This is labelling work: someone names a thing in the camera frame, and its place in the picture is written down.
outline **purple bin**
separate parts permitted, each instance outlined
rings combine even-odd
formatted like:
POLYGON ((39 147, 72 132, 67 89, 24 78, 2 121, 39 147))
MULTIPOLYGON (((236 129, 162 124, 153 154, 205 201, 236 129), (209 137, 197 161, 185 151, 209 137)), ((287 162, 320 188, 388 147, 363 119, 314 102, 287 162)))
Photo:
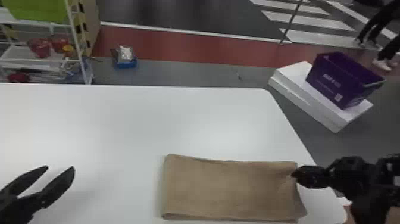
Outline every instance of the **purple bin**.
POLYGON ((360 104, 385 79, 340 52, 318 54, 306 81, 340 109, 360 104))

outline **folded towel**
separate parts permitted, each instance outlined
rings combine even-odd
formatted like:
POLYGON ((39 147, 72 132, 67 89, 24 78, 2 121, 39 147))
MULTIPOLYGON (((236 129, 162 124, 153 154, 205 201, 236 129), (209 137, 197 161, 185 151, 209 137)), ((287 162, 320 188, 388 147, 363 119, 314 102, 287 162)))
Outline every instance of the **folded towel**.
POLYGON ((290 174, 294 162, 205 160, 169 154, 162 217, 174 220, 296 222, 307 214, 290 174))

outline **black pants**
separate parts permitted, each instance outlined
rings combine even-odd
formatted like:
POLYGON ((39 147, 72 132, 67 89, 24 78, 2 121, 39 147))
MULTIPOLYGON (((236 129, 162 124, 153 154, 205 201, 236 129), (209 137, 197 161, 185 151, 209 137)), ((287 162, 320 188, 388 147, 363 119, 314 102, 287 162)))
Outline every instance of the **black pants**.
POLYGON ((368 21, 357 38, 363 41, 368 31, 370 31, 372 27, 376 25, 368 36, 369 40, 375 41, 376 37, 383 30, 383 28, 385 28, 392 20, 392 13, 388 13, 388 11, 385 9, 380 10, 370 21, 368 21))
POLYGON ((379 53, 378 60, 391 60, 400 49, 400 35, 391 40, 379 53))

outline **white table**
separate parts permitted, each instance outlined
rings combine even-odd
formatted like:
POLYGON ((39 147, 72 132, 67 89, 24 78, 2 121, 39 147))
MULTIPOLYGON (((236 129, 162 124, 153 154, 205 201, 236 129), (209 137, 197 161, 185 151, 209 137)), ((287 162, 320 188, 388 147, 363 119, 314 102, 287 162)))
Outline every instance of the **white table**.
MULTIPOLYGON (((49 165, 29 194, 76 168, 72 187, 32 224, 200 223, 160 217, 168 153, 315 164, 262 89, 1 84, 0 107, 0 188, 49 165)), ((299 191, 308 210, 299 223, 346 220, 331 189, 299 191)))

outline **shoe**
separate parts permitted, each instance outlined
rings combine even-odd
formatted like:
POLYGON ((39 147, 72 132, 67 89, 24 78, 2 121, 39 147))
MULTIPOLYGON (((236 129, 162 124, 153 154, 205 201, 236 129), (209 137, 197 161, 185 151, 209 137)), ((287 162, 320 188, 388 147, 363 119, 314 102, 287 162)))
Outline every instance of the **shoe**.
POLYGON ((362 39, 360 39, 360 38, 355 38, 355 39, 354 39, 354 43, 355 43, 357 46, 361 47, 361 48, 365 48, 364 40, 362 40, 362 39))
POLYGON ((392 68, 389 67, 388 64, 386 64, 386 60, 381 60, 381 61, 379 61, 378 59, 374 59, 374 60, 372 61, 372 64, 373 64, 374 66, 376 66, 376 67, 378 67, 378 68, 384 70, 384 71, 387 71, 387 72, 392 71, 392 68))
POLYGON ((382 50, 382 46, 380 46, 376 40, 368 39, 367 40, 367 45, 373 47, 374 49, 377 49, 378 51, 382 50))
POLYGON ((387 60, 387 61, 386 61, 386 64, 388 64, 388 66, 390 66, 390 67, 392 67, 392 68, 397 67, 397 66, 399 65, 398 62, 396 62, 396 61, 391 61, 391 60, 387 60))

